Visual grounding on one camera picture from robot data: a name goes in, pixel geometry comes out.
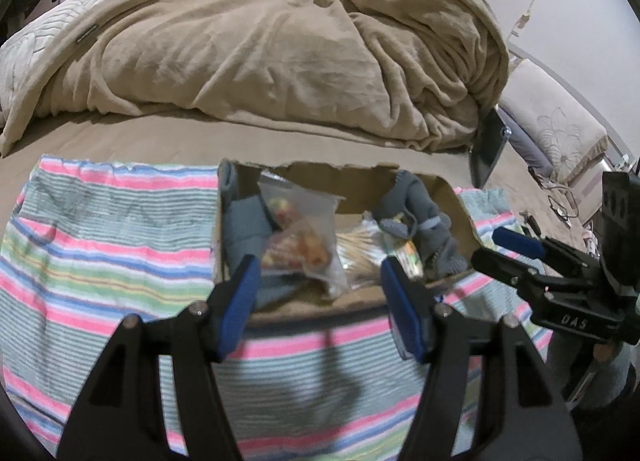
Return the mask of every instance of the floral pillow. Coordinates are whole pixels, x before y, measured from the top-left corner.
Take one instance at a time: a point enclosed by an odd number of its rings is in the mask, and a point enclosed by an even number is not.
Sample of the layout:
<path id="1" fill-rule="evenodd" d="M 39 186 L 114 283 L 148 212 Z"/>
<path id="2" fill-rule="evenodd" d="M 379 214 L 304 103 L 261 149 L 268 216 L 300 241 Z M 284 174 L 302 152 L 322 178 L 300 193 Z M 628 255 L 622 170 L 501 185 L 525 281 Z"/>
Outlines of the floral pillow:
<path id="1" fill-rule="evenodd" d="M 555 79 L 530 60 L 513 70 L 500 105 L 553 165 L 551 180 L 569 184 L 607 149 L 605 128 Z"/>

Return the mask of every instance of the blue gripper pad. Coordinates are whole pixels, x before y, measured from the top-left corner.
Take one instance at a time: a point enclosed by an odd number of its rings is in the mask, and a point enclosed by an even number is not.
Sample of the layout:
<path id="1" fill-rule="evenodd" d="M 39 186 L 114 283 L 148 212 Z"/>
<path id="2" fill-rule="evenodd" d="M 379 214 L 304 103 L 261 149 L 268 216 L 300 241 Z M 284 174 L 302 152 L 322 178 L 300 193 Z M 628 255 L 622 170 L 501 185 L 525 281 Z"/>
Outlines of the blue gripper pad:
<path id="1" fill-rule="evenodd" d="M 255 303 L 255 294 L 260 289 L 260 262 L 254 256 L 248 266 L 243 268 L 242 263 L 238 270 L 244 270 L 239 279 L 236 276 L 231 282 L 237 281 L 236 290 L 226 307 L 225 313 L 220 320 L 220 334 L 218 339 L 217 355 L 218 361 L 232 353 L 238 347 L 244 326 L 249 320 L 251 310 Z"/>
<path id="2" fill-rule="evenodd" d="M 492 235 L 494 243 L 507 250 L 516 251 L 529 259 L 544 259 L 546 250 L 542 242 L 535 237 L 518 234 L 508 228 L 500 227 Z"/>
<path id="3" fill-rule="evenodd" d="M 404 292 L 402 281 L 396 275 L 391 261 L 398 263 L 396 258 L 391 257 L 385 259 L 382 266 L 380 266 L 382 291 L 385 294 L 386 303 L 396 323 L 404 348 L 417 362 L 423 363 L 427 349 L 422 342 L 422 321 Z"/>

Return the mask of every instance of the crumpled blanket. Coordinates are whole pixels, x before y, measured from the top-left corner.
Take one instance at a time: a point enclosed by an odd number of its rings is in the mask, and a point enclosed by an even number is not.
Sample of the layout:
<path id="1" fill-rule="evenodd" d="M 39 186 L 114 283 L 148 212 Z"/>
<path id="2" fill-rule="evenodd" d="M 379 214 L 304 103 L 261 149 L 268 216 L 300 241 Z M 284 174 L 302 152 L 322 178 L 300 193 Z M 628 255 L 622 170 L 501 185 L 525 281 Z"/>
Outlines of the crumpled blanket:
<path id="1" fill-rule="evenodd" d="M 34 114 L 175 106 L 452 148 L 497 103 L 509 61 L 484 0 L 104 0 L 43 51 L 0 89 L 3 156 Z"/>

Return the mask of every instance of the plastic bag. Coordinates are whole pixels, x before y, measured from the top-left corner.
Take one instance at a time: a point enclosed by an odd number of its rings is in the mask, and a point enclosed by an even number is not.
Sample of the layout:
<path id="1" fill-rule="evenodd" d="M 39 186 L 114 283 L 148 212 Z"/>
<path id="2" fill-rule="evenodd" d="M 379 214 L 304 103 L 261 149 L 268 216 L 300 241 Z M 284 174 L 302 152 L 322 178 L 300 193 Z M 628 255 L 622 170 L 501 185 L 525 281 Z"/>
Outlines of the plastic bag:
<path id="1" fill-rule="evenodd" d="M 270 172 L 258 180 L 274 221 L 282 228 L 268 241 L 263 275 L 303 273 L 326 283 L 329 298 L 350 290 L 336 250 L 334 213 L 340 197 L 309 190 Z"/>
<path id="2" fill-rule="evenodd" d="M 337 235 L 338 257 L 351 289 L 380 284 L 380 264 L 386 259 L 382 233 L 372 218 Z"/>
<path id="3" fill-rule="evenodd" d="M 398 258 L 411 281 L 423 277 L 415 245 L 381 231 L 367 212 L 358 226 L 338 233 L 337 250 L 351 289 L 380 284 L 380 266 L 390 255 Z"/>

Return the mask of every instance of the torn cardboard box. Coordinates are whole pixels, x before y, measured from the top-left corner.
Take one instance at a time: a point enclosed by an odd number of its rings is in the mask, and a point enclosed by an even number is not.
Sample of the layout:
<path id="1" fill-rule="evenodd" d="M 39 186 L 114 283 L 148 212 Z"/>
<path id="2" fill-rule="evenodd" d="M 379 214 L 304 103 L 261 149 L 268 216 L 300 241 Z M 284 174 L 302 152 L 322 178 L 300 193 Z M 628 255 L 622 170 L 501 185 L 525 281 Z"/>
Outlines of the torn cardboard box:
<path id="1" fill-rule="evenodd" d="M 265 169 L 305 188 L 342 197 L 343 200 L 335 215 L 337 229 L 352 226 L 360 219 L 364 211 L 373 210 L 380 199 L 394 186 L 396 173 L 399 169 L 398 165 L 393 164 L 380 164 L 371 168 L 354 165 L 335 167 L 329 164 L 307 162 L 295 162 L 281 167 L 238 163 L 235 165 L 238 171 L 238 190 L 241 198 L 258 194 L 258 177 Z M 463 204 L 443 178 L 430 174 L 418 174 L 418 177 L 427 187 L 431 199 L 451 219 L 450 230 L 458 241 L 458 251 L 465 259 L 469 260 L 473 251 L 481 246 L 481 242 Z M 222 201 L 219 200 L 218 225 L 214 236 L 217 242 L 217 276 L 219 281 L 228 278 L 221 239 L 224 231 L 222 211 Z M 433 282 L 427 286 L 452 287 L 459 278 L 468 275 L 468 273 L 469 271 Z M 386 304 L 382 288 L 378 285 L 355 289 L 334 301 L 326 300 L 323 295 L 324 287 L 322 284 L 311 282 L 304 289 L 300 289 L 290 300 L 252 314 L 250 323 L 296 321 L 332 316 L 382 307 Z"/>

